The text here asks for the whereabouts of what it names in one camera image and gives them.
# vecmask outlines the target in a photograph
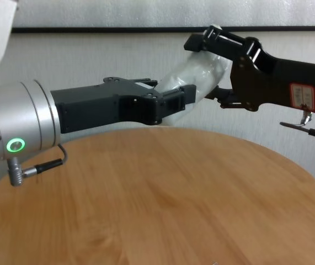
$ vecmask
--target black cable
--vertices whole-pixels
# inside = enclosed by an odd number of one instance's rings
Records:
[[[280,125],[288,127],[288,128],[296,129],[296,130],[299,130],[299,131],[304,131],[307,134],[315,137],[315,129],[306,129],[306,128],[303,128],[301,126],[293,125],[293,124],[290,124],[290,123],[282,123],[282,122],[280,123]]]
[[[58,147],[60,148],[60,150],[62,150],[62,152],[64,154],[64,158],[63,159],[59,158],[59,159],[55,159],[55,160],[45,162],[45,163],[42,163],[39,165],[35,165],[34,167],[36,168],[37,174],[40,174],[44,171],[47,171],[47,170],[50,170],[52,168],[61,166],[67,162],[67,160],[68,160],[67,151],[65,150],[65,148],[61,144],[58,144]]]

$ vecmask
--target white wall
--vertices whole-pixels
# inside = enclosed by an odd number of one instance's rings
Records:
[[[315,32],[241,33],[259,38],[270,54],[315,63]],[[51,90],[102,83],[107,76],[161,79],[188,55],[189,34],[39,34],[13,35],[0,64],[0,85],[37,79]],[[222,87],[230,88],[228,78]],[[280,121],[298,123],[298,110],[263,105],[257,113],[222,110],[202,101],[178,126],[217,131],[257,142],[300,164],[315,176],[315,138],[284,128]],[[140,126],[115,124],[81,132]],[[311,126],[315,128],[315,116]],[[6,173],[0,163],[0,178]]]

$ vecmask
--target wooden table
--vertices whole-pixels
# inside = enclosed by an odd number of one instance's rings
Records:
[[[0,264],[315,265],[315,180],[275,152],[171,128],[65,147],[0,182]]]

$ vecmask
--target black stripe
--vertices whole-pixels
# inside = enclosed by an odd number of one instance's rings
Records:
[[[159,28],[13,28],[12,33],[189,33],[206,26]],[[223,26],[226,31],[315,31],[315,26]]]

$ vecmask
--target red label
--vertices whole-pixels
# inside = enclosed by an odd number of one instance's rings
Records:
[[[290,85],[291,105],[296,109],[315,112],[315,88],[306,84]]]

